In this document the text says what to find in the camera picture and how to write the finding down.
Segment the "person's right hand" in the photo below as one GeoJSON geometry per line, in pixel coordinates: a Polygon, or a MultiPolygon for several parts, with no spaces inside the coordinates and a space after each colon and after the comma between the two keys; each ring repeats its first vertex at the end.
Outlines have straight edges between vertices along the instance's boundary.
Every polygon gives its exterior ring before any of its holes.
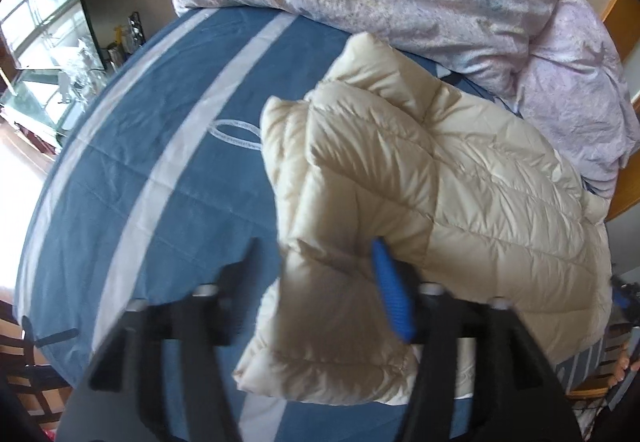
{"type": "Polygon", "coordinates": [[[640,361],[635,360],[633,363],[630,362],[628,344],[624,344],[623,349],[620,351],[620,356],[617,358],[612,376],[608,379],[608,386],[610,388],[616,386],[616,384],[619,384],[625,379],[627,372],[638,372],[639,368],[640,361]]]}

